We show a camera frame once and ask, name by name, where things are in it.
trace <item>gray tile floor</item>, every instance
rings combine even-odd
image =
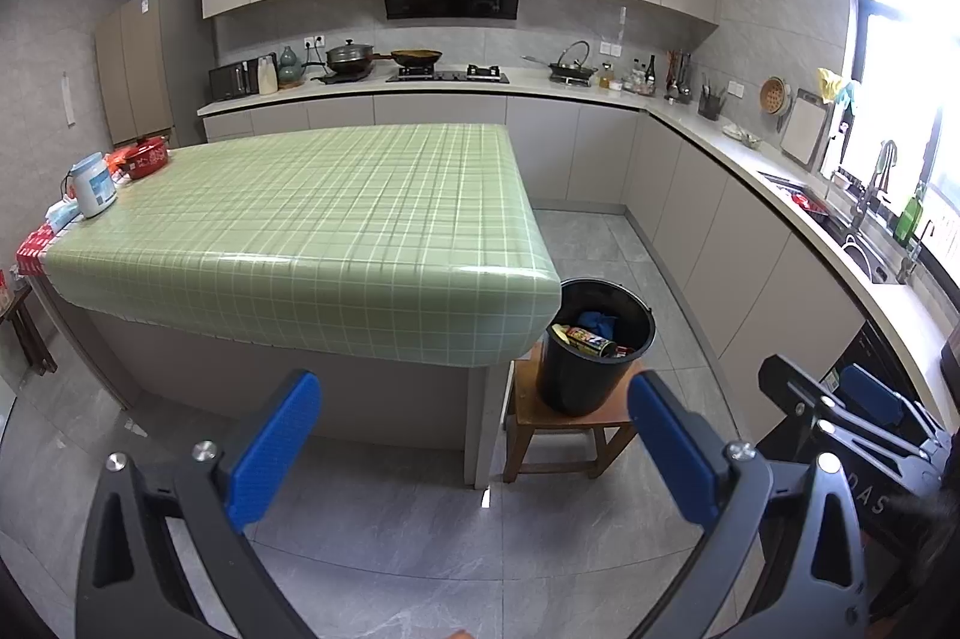
[[[560,276],[615,281],[651,305],[658,337],[646,364],[732,438],[704,354],[627,220],[536,219]],[[133,426],[62,338],[51,348],[61,370],[24,380],[0,446],[0,556],[64,639],[103,458],[117,449],[141,461],[169,457],[229,422],[155,399]],[[529,457],[584,454],[592,456],[584,436],[538,436]],[[496,458],[499,473],[502,439]],[[456,628],[478,639],[626,636],[699,538],[638,440],[596,481],[495,479],[484,500],[461,475],[457,452],[311,439],[248,537],[311,628],[344,639],[443,639]],[[208,620],[234,633],[184,526],[172,521],[171,531]],[[736,619],[747,592],[738,585],[717,628]]]

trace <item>kitchen sink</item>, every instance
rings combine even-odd
[[[874,284],[896,284],[896,271],[887,265],[880,251],[877,251],[870,241],[866,241],[859,233],[852,233],[848,219],[837,214],[836,209],[828,206],[823,199],[813,193],[810,187],[771,173],[760,175],[785,193],[806,212],[808,217],[820,225],[833,242],[860,266],[860,270],[870,278],[870,281]]]

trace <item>green bottle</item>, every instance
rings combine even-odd
[[[923,195],[925,192],[926,186],[923,182],[920,182],[917,185],[917,191],[913,193],[913,197],[904,206],[901,218],[896,222],[894,238],[900,246],[906,246],[910,242],[917,225],[920,224],[920,219],[923,218]]]

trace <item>cutting board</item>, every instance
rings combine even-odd
[[[813,92],[798,89],[797,100],[781,141],[781,149],[787,156],[809,169],[826,123],[826,104]]]

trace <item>wooden stool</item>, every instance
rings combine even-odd
[[[531,349],[530,359],[514,362],[515,417],[510,418],[507,426],[507,465],[503,469],[503,481],[515,481],[517,474],[565,474],[577,471],[586,471],[587,476],[596,479],[637,435],[627,414],[627,387],[632,376],[642,371],[643,367],[640,361],[635,361],[635,368],[627,370],[611,396],[596,412],[584,417],[567,417],[554,412],[536,394],[536,372],[539,371],[541,349],[542,343],[538,343]],[[607,441],[606,428],[617,428],[610,441]],[[536,431],[593,431],[596,460],[523,465],[530,439]]]
[[[29,285],[18,291],[13,296],[13,303],[10,307],[6,311],[0,311],[0,323],[4,320],[10,320],[27,363],[37,374],[43,376],[47,371],[51,373],[56,371],[56,361],[43,342],[43,337],[37,330],[34,318],[30,315],[30,310],[25,303],[31,292],[32,286]]]

